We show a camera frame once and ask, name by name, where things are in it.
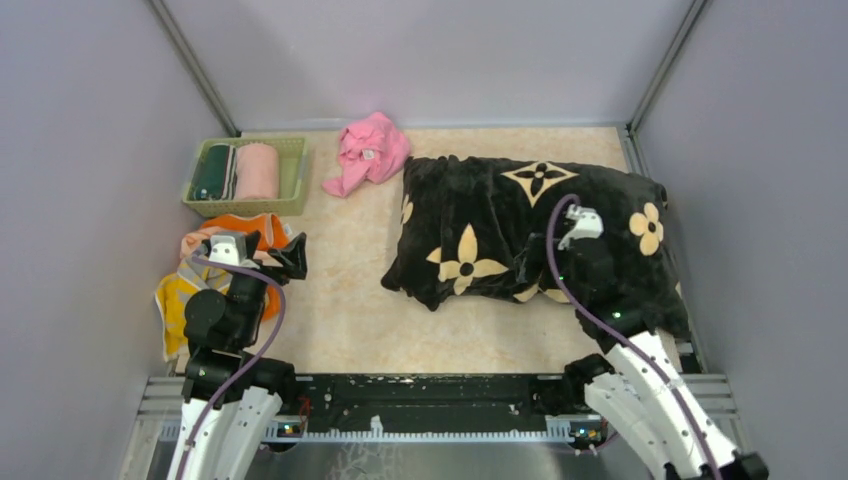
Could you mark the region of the black floral pillow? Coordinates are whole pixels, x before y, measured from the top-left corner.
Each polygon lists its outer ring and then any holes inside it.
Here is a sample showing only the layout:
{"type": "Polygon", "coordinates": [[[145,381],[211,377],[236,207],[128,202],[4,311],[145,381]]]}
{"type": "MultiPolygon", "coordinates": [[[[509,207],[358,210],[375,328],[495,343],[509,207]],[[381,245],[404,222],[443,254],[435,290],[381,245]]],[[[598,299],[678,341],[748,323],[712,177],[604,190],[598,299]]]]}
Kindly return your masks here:
{"type": "Polygon", "coordinates": [[[430,310],[452,296],[524,303],[537,294],[571,297],[597,316],[635,307],[659,328],[689,337],[689,319],[667,244],[665,187],[612,168],[568,162],[454,155],[412,158],[403,170],[401,235],[382,278],[430,310]],[[546,258],[548,237],[561,238],[566,218],[549,225],[561,198],[575,195],[603,219],[598,245],[612,260],[601,272],[576,249],[546,258]]]}

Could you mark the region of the grey yellow duck towel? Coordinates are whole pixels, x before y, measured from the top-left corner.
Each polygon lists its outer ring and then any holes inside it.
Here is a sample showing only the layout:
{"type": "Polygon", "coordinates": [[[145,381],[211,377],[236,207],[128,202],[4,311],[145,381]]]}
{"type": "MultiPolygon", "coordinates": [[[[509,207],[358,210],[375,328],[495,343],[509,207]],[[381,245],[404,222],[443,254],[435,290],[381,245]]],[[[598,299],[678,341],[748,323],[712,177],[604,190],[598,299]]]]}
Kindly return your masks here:
{"type": "Polygon", "coordinates": [[[185,307],[190,298],[201,290],[213,289],[226,293],[232,275],[225,270],[209,267],[184,258],[176,271],[166,275],[155,292],[155,304],[162,321],[162,345],[165,361],[178,359],[188,353],[184,334],[185,307]]]}

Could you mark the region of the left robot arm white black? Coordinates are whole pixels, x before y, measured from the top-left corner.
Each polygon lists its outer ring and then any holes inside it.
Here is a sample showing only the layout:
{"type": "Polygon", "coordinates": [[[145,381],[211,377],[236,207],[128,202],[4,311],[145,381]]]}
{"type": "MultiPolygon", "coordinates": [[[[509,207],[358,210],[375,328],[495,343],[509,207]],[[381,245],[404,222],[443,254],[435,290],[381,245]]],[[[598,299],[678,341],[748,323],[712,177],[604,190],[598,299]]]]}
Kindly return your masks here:
{"type": "Polygon", "coordinates": [[[260,234],[224,231],[198,247],[191,263],[231,275],[227,292],[206,288],[186,303],[186,365],[178,445],[170,479],[243,479],[277,414],[292,411],[300,399],[292,364],[265,357],[281,330],[281,306],[272,332],[260,349],[248,353],[259,335],[267,291],[283,291],[307,276],[307,236],[299,233],[272,248],[274,264],[255,261],[260,234]]]}

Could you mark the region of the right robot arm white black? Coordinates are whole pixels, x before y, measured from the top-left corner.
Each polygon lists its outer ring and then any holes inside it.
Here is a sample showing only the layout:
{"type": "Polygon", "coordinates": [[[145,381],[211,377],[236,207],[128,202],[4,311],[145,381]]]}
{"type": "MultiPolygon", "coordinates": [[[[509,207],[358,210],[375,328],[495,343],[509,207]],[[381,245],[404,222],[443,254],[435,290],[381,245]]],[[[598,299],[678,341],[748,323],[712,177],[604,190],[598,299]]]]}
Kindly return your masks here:
{"type": "Polygon", "coordinates": [[[769,477],[762,457],[742,452],[706,413],[656,333],[620,333],[584,308],[577,317],[601,351],[566,366],[569,408],[598,413],[656,479],[769,477]]]}

